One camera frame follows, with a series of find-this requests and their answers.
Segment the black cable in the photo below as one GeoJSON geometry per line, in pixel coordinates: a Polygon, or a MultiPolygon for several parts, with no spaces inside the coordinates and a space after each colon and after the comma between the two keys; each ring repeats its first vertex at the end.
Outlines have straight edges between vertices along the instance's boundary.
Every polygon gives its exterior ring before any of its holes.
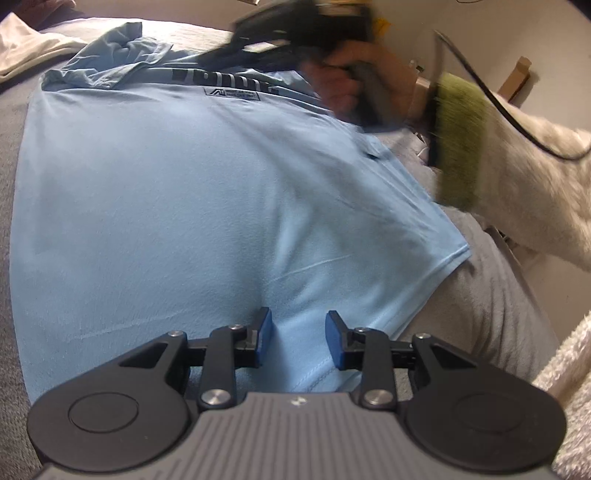
{"type": "Polygon", "coordinates": [[[499,100],[495,97],[495,95],[488,89],[485,83],[480,79],[480,77],[476,74],[474,69],[466,60],[466,57],[462,55],[462,53],[458,50],[458,48],[453,44],[453,42],[447,38],[443,33],[435,30],[435,35],[439,39],[439,41],[443,42],[449,48],[449,50],[455,55],[455,57],[460,61],[462,66],[466,69],[466,71],[470,74],[470,76],[474,79],[476,84],[480,87],[480,89],[484,92],[486,97],[492,102],[492,104],[496,107],[499,113],[506,118],[506,120],[513,125],[513,127],[527,140],[532,142],[536,147],[540,150],[544,151],[548,155],[552,155],[554,158],[563,161],[580,161],[584,159],[587,155],[591,153],[591,144],[589,147],[582,153],[572,155],[572,156],[565,156],[559,153],[556,153],[550,147],[547,147],[542,142],[540,142],[536,137],[530,134],[525,128],[521,126],[521,124],[507,111],[507,109],[500,103],[499,100]]]}

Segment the metal screw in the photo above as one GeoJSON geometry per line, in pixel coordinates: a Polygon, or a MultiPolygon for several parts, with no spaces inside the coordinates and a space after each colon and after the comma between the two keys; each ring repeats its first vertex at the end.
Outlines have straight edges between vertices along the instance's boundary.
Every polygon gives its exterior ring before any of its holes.
{"type": "Polygon", "coordinates": [[[386,405],[394,399],[394,395],[388,390],[370,390],[363,396],[370,405],[386,405]]]}
{"type": "Polygon", "coordinates": [[[201,395],[201,400],[207,405],[223,405],[232,398],[229,392],[221,388],[212,388],[201,395]]]}
{"type": "Polygon", "coordinates": [[[308,401],[304,397],[296,397],[290,400],[290,403],[294,407],[301,407],[302,405],[306,405],[308,401]]]}

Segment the white fluffy fabric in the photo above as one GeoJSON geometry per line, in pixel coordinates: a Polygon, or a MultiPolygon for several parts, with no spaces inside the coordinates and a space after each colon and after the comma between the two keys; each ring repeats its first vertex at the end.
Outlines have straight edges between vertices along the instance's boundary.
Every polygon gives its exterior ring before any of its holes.
{"type": "Polygon", "coordinates": [[[554,470],[567,480],[591,479],[591,312],[564,341],[534,385],[553,395],[567,416],[554,470]]]}
{"type": "MultiPolygon", "coordinates": [[[[589,132],[505,107],[554,151],[575,155],[589,147],[589,132]]],[[[488,109],[476,213],[520,245],[591,271],[591,155],[559,161],[510,126],[491,103],[488,109]]]]}

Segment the circular pad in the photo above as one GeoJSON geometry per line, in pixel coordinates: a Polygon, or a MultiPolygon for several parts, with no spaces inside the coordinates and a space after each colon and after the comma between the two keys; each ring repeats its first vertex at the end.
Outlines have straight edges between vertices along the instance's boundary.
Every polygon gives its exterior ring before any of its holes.
{"type": "Polygon", "coordinates": [[[432,382],[409,402],[405,421],[428,453],[481,473],[550,464],[566,431],[556,400],[492,367],[432,382]]]}
{"type": "Polygon", "coordinates": [[[138,403],[120,393],[95,393],[75,402],[69,416],[74,425],[87,432],[115,432],[136,419],[138,403]]]}

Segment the gray blanket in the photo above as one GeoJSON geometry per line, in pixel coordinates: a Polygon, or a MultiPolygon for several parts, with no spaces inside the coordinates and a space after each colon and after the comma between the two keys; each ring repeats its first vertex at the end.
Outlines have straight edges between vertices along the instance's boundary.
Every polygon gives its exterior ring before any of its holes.
{"type": "MultiPolygon", "coordinates": [[[[48,65],[0,86],[0,480],[25,480],[38,468],[27,440],[25,392],[12,324],[8,251],[18,150],[28,98],[48,65]]],[[[384,141],[429,191],[435,174],[418,162],[417,139],[406,132],[384,141]]],[[[552,357],[557,340],[519,267],[500,237],[484,232],[466,213],[444,208],[466,237],[473,255],[440,287],[403,334],[430,332],[521,378],[532,380],[552,357]]],[[[404,397],[408,384],[401,381],[404,397]]]]}

